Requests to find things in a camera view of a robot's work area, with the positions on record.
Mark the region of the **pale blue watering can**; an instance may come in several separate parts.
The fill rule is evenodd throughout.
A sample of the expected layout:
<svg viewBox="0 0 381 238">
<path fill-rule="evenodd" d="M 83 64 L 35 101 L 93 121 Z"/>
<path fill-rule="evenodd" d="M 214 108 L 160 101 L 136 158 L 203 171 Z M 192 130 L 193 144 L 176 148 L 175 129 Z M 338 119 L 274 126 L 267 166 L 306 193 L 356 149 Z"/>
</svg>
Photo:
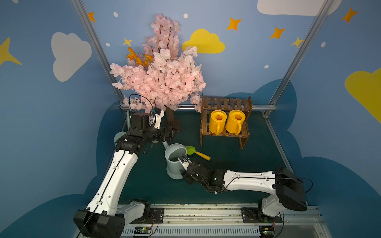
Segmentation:
<svg viewBox="0 0 381 238">
<path fill-rule="evenodd" d="M 167 162 L 166 172 L 168 176 L 175 180 L 182 179 L 181 171 L 184 168 L 178 158 L 187 154 L 185 146 L 179 143 L 169 145 L 166 141 L 163 142 L 163 145 L 165 147 L 164 155 Z"/>
</svg>

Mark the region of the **yellow watering can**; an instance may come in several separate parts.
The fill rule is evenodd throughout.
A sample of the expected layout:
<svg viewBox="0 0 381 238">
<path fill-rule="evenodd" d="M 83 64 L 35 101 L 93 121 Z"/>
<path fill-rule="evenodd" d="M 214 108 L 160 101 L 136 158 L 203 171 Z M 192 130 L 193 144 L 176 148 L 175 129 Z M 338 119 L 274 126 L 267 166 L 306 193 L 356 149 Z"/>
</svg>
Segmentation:
<svg viewBox="0 0 381 238">
<path fill-rule="evenodd" d="M 242 111 L 240 110 L 230 111 L 228 115 L 227 123 L 226 123 L 226 130 L 229 133 L 239 135 L 242 130 L 242 126 L 245 119 L 246 119 L 246 115 Z"/>
<path fill-rule="evenodd" d="M 225 112 L 221 110 L 212 111 L 209 118 L 209 131 L 215 136 L 218 136 L 224 131 L 226 120 L 227 115 Z"/>
</svg>

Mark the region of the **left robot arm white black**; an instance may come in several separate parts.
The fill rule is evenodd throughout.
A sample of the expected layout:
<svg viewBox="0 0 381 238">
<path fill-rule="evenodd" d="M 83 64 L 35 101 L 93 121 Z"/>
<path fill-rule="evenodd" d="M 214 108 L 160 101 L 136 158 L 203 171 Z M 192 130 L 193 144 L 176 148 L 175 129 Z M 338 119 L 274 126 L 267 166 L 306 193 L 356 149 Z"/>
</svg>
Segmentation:
<svg viewBox="0 0 381 238">
<path fill-rule="evenodd" d="M 77 210 L 73 221 L 79 234 L 88 238 L 119 238 L 125 224 L 146 221 L 150 216 L 149 202 L 136 200 L 118 212 L 118 202 L 127 178 L 140 153 L 153 141 L 170 142 L 177 133 L 171 126 L 139 130 L 130 128 L 117 140 L 109 169 L 84 210 Z"/>
</svg>

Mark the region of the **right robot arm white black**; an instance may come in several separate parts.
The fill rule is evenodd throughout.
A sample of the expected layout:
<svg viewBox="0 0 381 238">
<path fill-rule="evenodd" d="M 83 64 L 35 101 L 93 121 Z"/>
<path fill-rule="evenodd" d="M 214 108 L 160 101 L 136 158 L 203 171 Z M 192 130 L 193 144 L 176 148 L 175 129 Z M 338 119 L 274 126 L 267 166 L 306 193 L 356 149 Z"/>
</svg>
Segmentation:
<svg viewBox="0 0 381 238">
<path fill-rule="evenodd" d="M 260 200 L 257 214 L 260 220 L 276 217 L 285 209 L 307 210 L 303 179 L 283 167 L 261 173 L 241 173 L 231 170 L 209 170 L 197 162 L 182 162 L 183 178 L 189 183 L 198 182 L 210 193 L 248 190 L 269 194 Z"/>
</svg>

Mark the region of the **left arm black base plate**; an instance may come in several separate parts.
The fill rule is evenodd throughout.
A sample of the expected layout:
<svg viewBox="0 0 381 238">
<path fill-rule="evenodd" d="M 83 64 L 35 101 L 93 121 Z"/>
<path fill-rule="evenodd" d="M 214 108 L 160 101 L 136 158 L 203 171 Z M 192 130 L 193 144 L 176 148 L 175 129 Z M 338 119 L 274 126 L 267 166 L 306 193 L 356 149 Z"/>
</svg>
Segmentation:
<svg viewBox="0 0 381 238">
<path fill-rule="evenodd" d="M 147 218 L 144 219 L 144 224 L 154 223 L 162 224 L 164 220 L 165 209 L 163 207 L 151 207 Z"/>
</svg>

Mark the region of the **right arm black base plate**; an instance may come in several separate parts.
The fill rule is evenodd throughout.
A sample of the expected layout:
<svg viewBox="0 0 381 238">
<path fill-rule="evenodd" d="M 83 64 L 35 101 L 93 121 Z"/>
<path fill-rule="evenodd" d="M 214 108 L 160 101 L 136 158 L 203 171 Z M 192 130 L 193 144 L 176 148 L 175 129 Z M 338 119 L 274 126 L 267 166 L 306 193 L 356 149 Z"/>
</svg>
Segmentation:
<svg viewBox="0 0 381 238">
<path fill-rule="evenodd" d="M 277 223 L 283 222 L 280 214 L 276 215 L 275 217 L 261 215 L 258 209 L 254 207 L 241 208 L 241 215 L 242 215 L 243 223 L 245 224 L 254 224 L 254 223 L 277 224 Z"/>
</svg>

